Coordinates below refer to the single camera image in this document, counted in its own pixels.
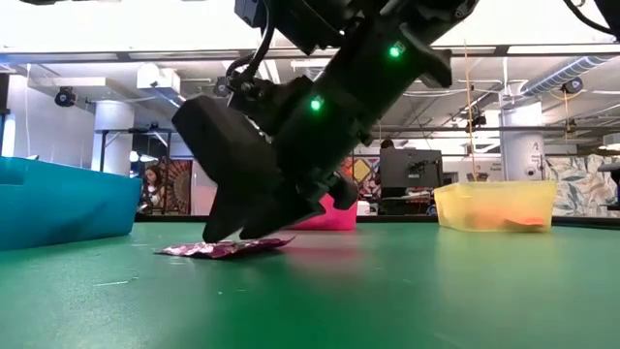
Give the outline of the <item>white ceiling air unit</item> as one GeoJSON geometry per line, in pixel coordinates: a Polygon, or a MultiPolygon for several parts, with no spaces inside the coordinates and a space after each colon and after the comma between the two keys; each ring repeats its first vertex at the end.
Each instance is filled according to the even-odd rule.
{"type": "Polygon", "coordinates": [[[180,93],[181,79],[175,69],[160,68],[154,63],[144,63],[137,71],[137,88],[155,88],[167,95],[180,93]]]}

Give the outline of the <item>colourful pattern panel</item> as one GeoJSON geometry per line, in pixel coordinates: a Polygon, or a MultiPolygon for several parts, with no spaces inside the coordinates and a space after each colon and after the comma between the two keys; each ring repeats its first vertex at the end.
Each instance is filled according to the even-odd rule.
{"type": "Polygon", "coordinates": [[[341,164],[341,170],[357,185],[358,195],[366,199],[381,197],[379,168],[379,156],[348,156],[341,164]]]}

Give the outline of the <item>yellow plastic bin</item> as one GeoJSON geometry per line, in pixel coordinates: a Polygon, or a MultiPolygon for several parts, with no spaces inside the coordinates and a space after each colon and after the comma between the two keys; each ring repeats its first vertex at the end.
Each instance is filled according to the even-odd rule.
{"type": "Polygon", "coordinates": [[[538,217],[547,225],[545,231],[508,231],[500,226],[496,231],[481,233],[548,232],[555,195],[556,183],[552,180],[457,182],[434,190],[438,221],[446,228],[481,232],[465,227],[465,217],[471,213],[493,214],[503,220],[538,217]]]}

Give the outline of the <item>black gantry frame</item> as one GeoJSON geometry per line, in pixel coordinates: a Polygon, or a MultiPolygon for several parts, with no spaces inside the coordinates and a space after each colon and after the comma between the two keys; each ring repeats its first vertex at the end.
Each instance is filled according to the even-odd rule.
{"type": "MultiPolygon", "coordinates": [[[[429,139],[431,134],[434,133],[463,133],[474,134],[476,137],[480,136],[481,132],[543,132],[543,133],[561,133],[563,135],[574,134],[576,132],[601,132],[601,133],[617,133],[620,132],[620,120],[616,124],[610,125],[594,125],[594,126],[580,126],[572,125],[568,126],[496,126],[496,127],[448,127],[448,126],[396,126],[396,125],[378,125],[374,126],[371,131],[371,135],[379,138],[384,133],[392,134],[407,134],[407,133],[420,133],[423,139],[429,139]]],[[[156,135],[165,134],[168,137],[164,139],[163,144],[170,146],[171,135],[177,134],[177,131],[171,128],[129,128],[129,129],[101,129],[96,130],[96,134],[101,136],[99,142],[99,158],[96,169],[100,172],[105,170],[106,162],[106,148],[112,144],[120,135],[156,135]]]]}

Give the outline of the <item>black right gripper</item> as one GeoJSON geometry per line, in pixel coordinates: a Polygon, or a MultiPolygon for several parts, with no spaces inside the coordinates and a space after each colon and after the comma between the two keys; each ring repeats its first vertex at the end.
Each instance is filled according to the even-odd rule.
{"type": "Polygon", "coordinates": [[[207,96],[183,102],[172,124],[206,175],[217,184],[202,238],[220,241],[269,236],[326,213],[328,194],[339,209],[357,199],[338,167],[376,121],[364,91],[376,74],[376,56],[338,54],[294,104],[274,140],[276,154],[246,117],[224,111],[207,96]]]}

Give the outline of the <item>purple Skittles pack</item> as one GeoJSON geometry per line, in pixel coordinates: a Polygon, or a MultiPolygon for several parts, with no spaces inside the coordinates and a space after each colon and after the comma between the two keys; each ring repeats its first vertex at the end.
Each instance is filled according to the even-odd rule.
{"type": "Polygon", "coordinates": [[[222,240],[215,243],[196,242],[169,246],[156,251],[158,255],[196,259],[227,259],[254,253],[264,253],[288,245],[295,238],[259,238],[222,240]]]}

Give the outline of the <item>white round pillar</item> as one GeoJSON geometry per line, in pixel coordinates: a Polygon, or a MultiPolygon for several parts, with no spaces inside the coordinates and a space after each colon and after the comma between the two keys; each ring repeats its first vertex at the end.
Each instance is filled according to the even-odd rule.
{"type": "Polygon", "coordinates": [[[131,170],[130,153],[135,108],[119,101],[96,103],[91,169],[128,176],[131,170]]]}
{"type": "Polygon", "coordinates": [[[544,141],[541,131],[514,131],[513,127],[534,127],[543,124],[542,103],[535,102],[516,108],[502,109],[500,151],[504,180],[542,180],[544,141]]]}

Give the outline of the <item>leaf pattern wall panel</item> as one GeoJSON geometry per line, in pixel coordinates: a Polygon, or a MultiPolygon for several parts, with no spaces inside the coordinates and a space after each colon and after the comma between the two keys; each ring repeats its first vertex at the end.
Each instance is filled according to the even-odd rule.
{"type": "Polygon", "coordinates": [[[610,173],[599,172],[607,164],[620,165],[620,156],[563,156],[545,158],[545,177],[556,182],[554,216],[620,218],[617,184],[610,173]]]}

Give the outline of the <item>dark overhead beam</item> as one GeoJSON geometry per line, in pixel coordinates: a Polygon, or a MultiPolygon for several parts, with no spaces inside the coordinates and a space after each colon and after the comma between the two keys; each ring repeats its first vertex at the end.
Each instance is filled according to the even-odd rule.
{"type": "MultiPolygon", "coordinates": [[[[570,45],[466,45],[450,46],[454,57],[502,57],[502,56],[578,56],[620,55],[620,44],[570,44],[570,45]]],[[[110,63],[146,61],[211,61],[235,60],[252,52],[249,48],[191,49],[191,50],[130,50],[130,51],[73,51],[73,52],[8,52],[0,51],[0,63],[110,63]]]]}

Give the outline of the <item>blue plastic bin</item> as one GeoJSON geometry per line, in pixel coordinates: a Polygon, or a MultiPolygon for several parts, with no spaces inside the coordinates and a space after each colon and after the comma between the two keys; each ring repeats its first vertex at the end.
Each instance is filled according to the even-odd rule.
{"type": "Polygon", "coordinates": [[[140,190],[137,178],[0,156],[0,251],[126,236],[140,190]]]}

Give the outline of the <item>green table mat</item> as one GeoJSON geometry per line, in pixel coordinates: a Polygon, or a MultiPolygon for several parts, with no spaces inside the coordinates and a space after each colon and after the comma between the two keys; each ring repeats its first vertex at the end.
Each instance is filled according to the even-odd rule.
{"type": "Polygon", "coordinates": [[[620,349],[620,232],[433,223],[164,256],[197,224],[0,252],[0,349],[620,349]]]}

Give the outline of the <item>orange Reese's pack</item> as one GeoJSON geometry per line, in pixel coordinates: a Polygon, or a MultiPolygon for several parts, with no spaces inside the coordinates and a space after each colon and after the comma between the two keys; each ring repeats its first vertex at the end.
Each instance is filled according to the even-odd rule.
{"type": "Polygon", "coordinates": [[[547,225],[543,219],[538,217],[521,218],[521,219],[505,219],[501,227],[508,231],[518,232],[536,232],[545,231],[547,225]]]}
{"type": "Polygon", "coordinates": [[[465,217],[465,227],[471,231],[496,231],[504,220],[493,214],[471,213],[465,217]]]}

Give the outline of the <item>black monitor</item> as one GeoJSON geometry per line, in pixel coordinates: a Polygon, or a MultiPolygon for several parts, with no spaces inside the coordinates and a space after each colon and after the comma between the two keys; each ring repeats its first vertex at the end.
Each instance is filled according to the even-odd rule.
{"type": "Polygon", "coordinates": [[[380,150],[381,184],[385,188],[435,188],[443,182],[439,150],[386,148],[380,150]]]}

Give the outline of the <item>pink plastic bin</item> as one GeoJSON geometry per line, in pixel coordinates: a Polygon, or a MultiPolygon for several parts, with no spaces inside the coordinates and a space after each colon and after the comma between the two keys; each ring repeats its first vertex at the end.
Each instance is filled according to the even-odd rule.
{"type": "Polygon", "coordinates": [[[333,206],[334,200],[328,194],[320,199],[325,213],[296,223],[290,230],[300,231],[352,231],[357,224],[357,203],[341,210],[333,206]]]}

